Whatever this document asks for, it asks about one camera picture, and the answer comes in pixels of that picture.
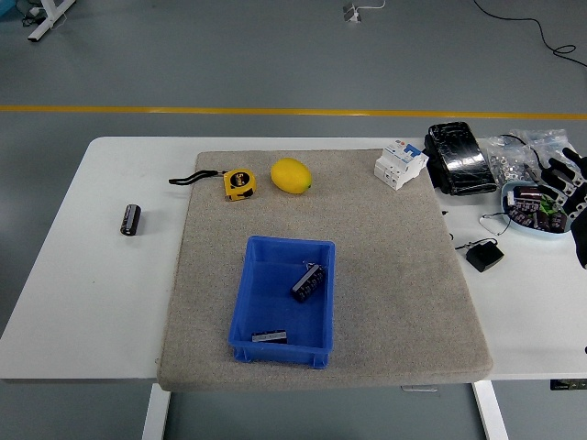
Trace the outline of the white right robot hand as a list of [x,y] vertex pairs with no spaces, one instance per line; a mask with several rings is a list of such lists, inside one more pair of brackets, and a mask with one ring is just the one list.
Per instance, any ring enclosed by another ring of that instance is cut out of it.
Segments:
[[562,154],[573,162],[578,170],[555,158],[548,160],[549,167],[540,172],[542,181],[538,187],[551,198],[570,219],[576,255],[586,268],[586,158],[572,148],[565,147]]

